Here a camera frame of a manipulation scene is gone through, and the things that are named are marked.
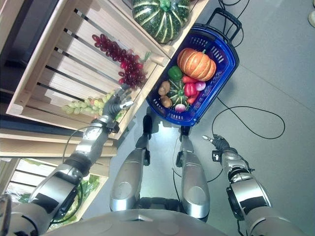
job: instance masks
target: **orange pumpkin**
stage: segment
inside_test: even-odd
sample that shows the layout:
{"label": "orange pumpkin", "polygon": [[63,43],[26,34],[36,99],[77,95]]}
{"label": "orange pumpkin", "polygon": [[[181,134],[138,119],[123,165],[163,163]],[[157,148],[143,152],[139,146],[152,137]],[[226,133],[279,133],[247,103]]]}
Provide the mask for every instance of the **orange pumpkin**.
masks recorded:
{"label": "orange pumpkin", "polygon": [[216,63],[208,55],[192,48],[184,48],[177,57],[177,65],[188,76],[207,81],[216,72]]}

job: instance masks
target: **basket handle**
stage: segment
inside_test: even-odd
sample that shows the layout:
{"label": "basket handle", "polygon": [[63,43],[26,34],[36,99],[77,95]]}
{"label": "basket handle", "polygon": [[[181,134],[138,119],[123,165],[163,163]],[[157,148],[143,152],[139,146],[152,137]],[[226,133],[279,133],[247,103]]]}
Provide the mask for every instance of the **basket handle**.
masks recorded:
{"label": "basket handle", "polygon": [[[216,14],[222,15],[225,18],[227,18],[228,20],[230,20],[235,26],[236,26],[236,30],[235,32],[232,34],[231,37],[227,37],[227,35],[225,35],[222,31],[210,26],[211,21],[213,20],[214,16]],[[212,13],[212,15],[210,16],[208,22],[206,24],[204,24],[205,27],[210,27],[212,30],[214,30],[215,32],[217,32],[218,34],[220,34],[228,43],[232,44],[232,41],[234,39],[234,37],[237,35],[238,31],[240,31],[240,29],[242,28],[242,23],[235,17],[233,16],[231,13],[229,13],[228,11],[223,10],[222,8],[216,8],[214,10],[214,12]]]}

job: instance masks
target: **green pepper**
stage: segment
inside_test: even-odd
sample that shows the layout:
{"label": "green pepper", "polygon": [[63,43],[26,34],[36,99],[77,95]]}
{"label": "green pepper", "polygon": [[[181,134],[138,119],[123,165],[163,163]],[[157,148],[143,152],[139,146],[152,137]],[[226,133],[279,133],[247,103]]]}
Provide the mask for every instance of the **green pepper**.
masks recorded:
{"label": "green pepper", "polygon": [[176,65],[172,66],[168,71],[167,71],[168,76],[170,77],[171,80],[173,81],[179,81],[182,79],[182,71],[180,68]]}

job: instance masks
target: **shopping basket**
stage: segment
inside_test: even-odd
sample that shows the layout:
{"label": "shopping basket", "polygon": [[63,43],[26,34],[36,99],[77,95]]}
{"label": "shopping basket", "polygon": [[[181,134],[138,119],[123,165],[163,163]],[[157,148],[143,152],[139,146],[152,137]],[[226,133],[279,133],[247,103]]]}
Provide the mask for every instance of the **shopping basket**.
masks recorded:
{"label": "shopping basket", "polygon": [[[236,26],[236,30],[230,38],[210,26],[216,14],[224,16]],[[241,27],[242,24],[236,17],[221,8],[215,9],[206,24],[194,24],[149,93],[147,101],[151,109],[163,119],[174,124],[193,126],[196,122],[199,122],[239,64],[238,55],[231,42]],[[205,50],[205,53],[215,61],[217,70],[213,78],[206,82],[205,89],[198,95],[189,109],[179,113],[174,108],[162,106],[158,88],[163,81],[168,80],[167,71],[173,65],[177,65],[177,56],[184,48],[193,48],[200,52]]]}

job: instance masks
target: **potato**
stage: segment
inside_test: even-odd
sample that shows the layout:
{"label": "potato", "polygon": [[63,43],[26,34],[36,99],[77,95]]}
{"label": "potato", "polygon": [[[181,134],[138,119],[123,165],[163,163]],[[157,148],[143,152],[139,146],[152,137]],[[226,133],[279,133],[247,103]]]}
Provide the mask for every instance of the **potato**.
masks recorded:
{"label": "potato", "polygon": [[161,96],[166,95],[171,89],[171,85],[168,81],[164,81],[158,89],[158,94]]}
{"label": "potato", "polygon": [[168,96],[161,96],[161,103],[164,107],[169,108],[173,105],[172,100]]}

